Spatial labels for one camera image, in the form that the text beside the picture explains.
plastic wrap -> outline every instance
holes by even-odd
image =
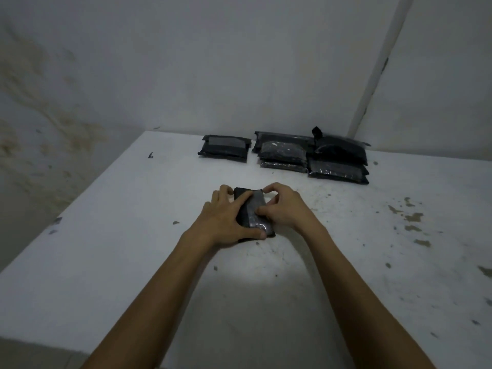
[[[304,148],[314,148],[314,138],[310,136],[297,136],[297,135],[287,135],[285,133],[274,133],[274,132],[255,132],[256,142],[254,144],[253,149],[251,150],[254,153],[259,153],[261,150],[261,146],[263,142],[266,141],[281,141],[281,142],[290,142],[293,144],[299,144],[304,146]]]
[[[309,159],[308,171],[309,177],[351,181],[364,185],[369,184],[369,181],[366,178],[366,175],[369,174],[369,172],[367,172],[367,169],[364,166]]]
[[[318,127],[313,128],[312,134],[315,139],[315,154],[323,155],[330,160],[367,166],[366,150],[361,146],[361,142],[324,135]]]
[[[198,155],[246,162],[251,140],[235,136],[206,135]]]
[[[262,160],[260,163],[260,167],[263,168],[274,168],[277,170],[287,170],[294,172],[306,173],[308,170],[304,166],[299,166],[297,164],[290,164],[286,162],[277,162],[274,160]]]
[[[234,199],[237,199],[241,194],[251,189],[235,188]],[[261,190],[253,190],[253,195],[239,209],[236,221],[244,228],[260,228],[264,230],[267,237],[274,237],[275,232],[272,223],[264,216],[258,216],[254,211],[264,206],[265,196]],[[249,241],[250,239],[243,239],[240,242]]]
[[[306,145],[299,145],[298,143],[265,141],[261,145],[258,156],[260,159],[308,166]]]

package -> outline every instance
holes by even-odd
[[[206,135],[198,155],[246,162],[251,140],[235,136]]]
[[[308,171],[309,177],[350,181],[363,185],[369,184],[366,178],[369,172],[364,166],[309,158]]]
[[[313,128],[312,134],[315,139],[315,154],[323,155],[332,161],[367,166],[366,150],[362,142],[340,136],[325,135],[318,127]]]
[[[297,164],[304,167],[308,165],[307,145],[299,145],[298,143],[282,142],[282,141],[265,141],[261,145],[261,150],[258,153],[260,159],[286,162],[289,164]]]
[[[234,189],[234,199],[237,199],[241,194],[250,189],[235,188]],[[267,237],[274,237],[275,232],[272,223],[264,216],[258,216],[254,211],[260,207],[264,206],[265,196],[262,190],[253,190],[253,195],[248,198],[248,200],[239,209],[238,215],[236,216],[236,221],[239,225],[244,228],[260,228],[264,230]],[[249,241],[250,239],[243,239],[239,242]]]
[[[281,141],[290,142],[293,144],[299,144],[307,148],[308,146],[314,147],[314,138],[310,136],[297,136],[297,135],[287,135],[284,133],[274,133],[274,132],[255,132],[256,143],[251,150],[254,153],[259,153],[261,151],[261,146],[265,141]]]
[[[263,168],[274,168],[277,170],[287,170],[294,172],[306,173],[308,170],[304,166],[299,166],[297,164],[290,164],[286,162],[277,162],[274,160],[262,160],[260,163],[260,167]]]

black package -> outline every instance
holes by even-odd
[[[309,159],[308,176],[319,179],[350,181],[367,185],[369,174],[364,166],[342,164],[326,160]]]
[[[241,194],[251,189],[235,188],[234,200],[236,200]],[[262,190],[253,190],[253,195],[239,209],[236,221],[244,228],[260,228],[264,230],[267,237],[274,237],[275,232],[272,223],[265,216],[258,216],[254,211],[264,206],[265,196]],[[243,239],[239,242],[249,241],[250,239]]]
[[[281,141],[290,142],[293,144],[299,144],[307,148],[308,146],[314,147],[314,138],[310,136],[297,136],[297,135],[287,135],[284,133],[274,133],[274,132],[255,132],[256,142],[253,149],[254,153],[259,153],[261,151],[261,146],[263,142],[266,141]]]
[[[304,166],[299,166],[297,164],[291,164],[286,162],[277,162],[274,160],[262,160],[260,163],[260,167],[263,168],[274,168],[276,170],[287,170],[294,171],[300,173],[306,173],[308,170]]]
[[[265,141],[261,145],[258,153],[260,159],[286,162],[289,164],[298,164],[304,167],[308,165],[306,157],[307,145],[282,141]]]
[[[198,155],[246,162],[251,140],[235,136],[206,135]]]
[[[323,155],[329,160],[367,166],[366,150],[363,148],[362,142],[339,136],[325,135],[318,127],[313,128],[312,134],[316,145],[315,154]]]

